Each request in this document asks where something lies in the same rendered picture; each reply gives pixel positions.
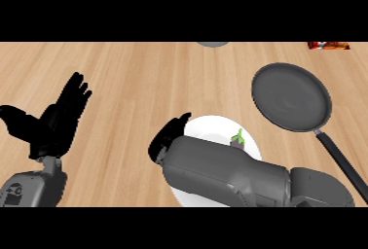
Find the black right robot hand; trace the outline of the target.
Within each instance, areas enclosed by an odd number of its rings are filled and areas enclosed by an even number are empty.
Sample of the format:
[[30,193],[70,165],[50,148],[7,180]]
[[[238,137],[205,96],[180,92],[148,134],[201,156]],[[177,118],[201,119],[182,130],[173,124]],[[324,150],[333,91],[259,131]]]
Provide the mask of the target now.
[[185,125],[191,113],[183,113],[179,118],[172,118],[161,130],[158,131],[149,147],[148,147],[148,156],[151,160],[157,163],[163,163],[167,151],[172,147],[173,141],[185,135]]

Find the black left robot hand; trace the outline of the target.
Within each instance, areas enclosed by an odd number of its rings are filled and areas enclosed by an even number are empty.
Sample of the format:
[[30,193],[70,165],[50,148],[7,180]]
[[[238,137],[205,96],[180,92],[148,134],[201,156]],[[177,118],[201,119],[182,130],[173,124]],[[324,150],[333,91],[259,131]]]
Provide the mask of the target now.
[[71,149],[78,119],[92,91],[75,72],[68,80],[58,101],[50,104],[37,118],[12,105],[0,105],[0,119],[9,134],[30,144],[28,158],[38,160],[50,156],[59,158]]

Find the white plate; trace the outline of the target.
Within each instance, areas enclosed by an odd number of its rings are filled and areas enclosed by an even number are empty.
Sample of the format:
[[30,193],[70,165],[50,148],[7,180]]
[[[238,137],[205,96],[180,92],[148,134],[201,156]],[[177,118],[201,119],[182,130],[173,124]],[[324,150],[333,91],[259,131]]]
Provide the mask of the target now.
[[[241,133],[241,138],[244,139],[244,151],[254,159],[262,160],[260,150],[250,133],[229,118],[216,115],[197,117],[186,123],[183,129],[186,136],[223,145],[231,144],[232,138],[238,133]],[[182,207],[225,207],[225,204],[203,196],[189,194],[177,189],[172,189],[172,192]]]

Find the green-stemmed grey squash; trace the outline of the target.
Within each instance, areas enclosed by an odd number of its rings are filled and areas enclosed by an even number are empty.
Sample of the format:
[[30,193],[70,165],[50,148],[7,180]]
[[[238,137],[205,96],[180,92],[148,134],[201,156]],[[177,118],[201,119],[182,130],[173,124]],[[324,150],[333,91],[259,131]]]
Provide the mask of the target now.
[[237,135],[231,139],[231,146],[244,149],[244,138],[241,136],[242,129],[238,130]]

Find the dark grey frying pan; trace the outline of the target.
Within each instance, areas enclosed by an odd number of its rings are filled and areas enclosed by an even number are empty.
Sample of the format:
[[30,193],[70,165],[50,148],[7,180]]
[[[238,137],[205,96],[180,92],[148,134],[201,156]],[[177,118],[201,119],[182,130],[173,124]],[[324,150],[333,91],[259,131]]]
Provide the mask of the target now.
[[333,113],[333,99],[316,76],[284,62],[265,65],[251,79],[254,105],[273,125],[293,132],[313,132],[341,172],[368,204],[368,185],[321,127]]

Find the grey round object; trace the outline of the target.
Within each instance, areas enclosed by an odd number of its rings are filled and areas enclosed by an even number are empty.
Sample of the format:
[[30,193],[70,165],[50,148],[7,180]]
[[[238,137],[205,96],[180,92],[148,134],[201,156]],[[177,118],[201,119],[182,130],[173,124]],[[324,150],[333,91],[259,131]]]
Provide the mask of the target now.
[[220,48],[229,44],[229,42],[197,42],[205,48]]

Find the red and orange object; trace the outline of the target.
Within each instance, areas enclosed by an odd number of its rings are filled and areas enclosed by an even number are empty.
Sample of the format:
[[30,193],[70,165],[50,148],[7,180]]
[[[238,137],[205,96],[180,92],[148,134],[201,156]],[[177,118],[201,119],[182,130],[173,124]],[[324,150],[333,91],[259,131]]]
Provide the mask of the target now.
[[347,42],[309,42],[307,48],[310,50],[349,50],[350,45]]

